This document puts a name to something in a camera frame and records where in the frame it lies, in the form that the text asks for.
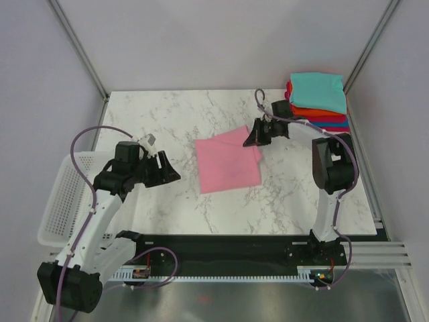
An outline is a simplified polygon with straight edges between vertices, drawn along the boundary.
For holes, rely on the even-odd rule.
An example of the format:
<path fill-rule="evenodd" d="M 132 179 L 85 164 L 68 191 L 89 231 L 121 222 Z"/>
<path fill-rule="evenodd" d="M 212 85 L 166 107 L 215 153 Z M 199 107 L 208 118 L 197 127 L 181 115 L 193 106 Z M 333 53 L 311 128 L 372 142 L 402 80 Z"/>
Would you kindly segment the pink t-shirt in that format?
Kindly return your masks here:
<path fill-rule="evenodd" d="M 259 162 L 262 154 L 255 146 L 243 146 L 248 136 L 248 127 L 244 125 L 209 139 L 195 141 L 202 194 L 261 184 Z"/>

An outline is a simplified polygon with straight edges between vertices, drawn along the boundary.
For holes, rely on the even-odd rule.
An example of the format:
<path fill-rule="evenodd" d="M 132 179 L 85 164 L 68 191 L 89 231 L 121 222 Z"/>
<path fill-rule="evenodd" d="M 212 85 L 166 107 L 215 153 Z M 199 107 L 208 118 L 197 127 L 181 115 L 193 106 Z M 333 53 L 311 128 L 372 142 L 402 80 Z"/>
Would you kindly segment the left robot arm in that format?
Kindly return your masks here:
<path fill-rule="evenodd" d="M 44 246 L 60 249 L 42 262 L 37 277 L 47 303 L 92 312 L 103 287 L 130 261 L 142 263 L 147 248 L 137 233 L 119 231 L 134 188 L 180 180 L 166 153 L 137 142 L 119 142 L 112 152 L 71 153 L 61 164 L 38 232 Z"/>

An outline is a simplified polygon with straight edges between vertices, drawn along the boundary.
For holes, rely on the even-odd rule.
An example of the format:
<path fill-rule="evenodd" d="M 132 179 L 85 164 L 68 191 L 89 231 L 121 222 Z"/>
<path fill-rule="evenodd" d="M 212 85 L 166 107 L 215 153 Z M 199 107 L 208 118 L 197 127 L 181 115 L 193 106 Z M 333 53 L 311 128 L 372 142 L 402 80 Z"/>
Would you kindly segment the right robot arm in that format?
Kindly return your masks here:
<path fill-rule="evenodd" d="M 312 177 L 319 188 L 319 200 L 316 221 L 310 231 L 317 241 L 307 247 L 306 253 L 311 262 L 322 264 L 331 256 L 327 243 L 341 236 L 338 229 L 341 201 L 359 178 L 351 136 L 328 133 L 302 117 L 293 116 L 285 99 L 273 102 L 271 111 L 260 102 L 257 107 L 264 116 L 255 119 L 244 147 L 266 146 L 273 138 L 283 137 L 311 149 Z"/>

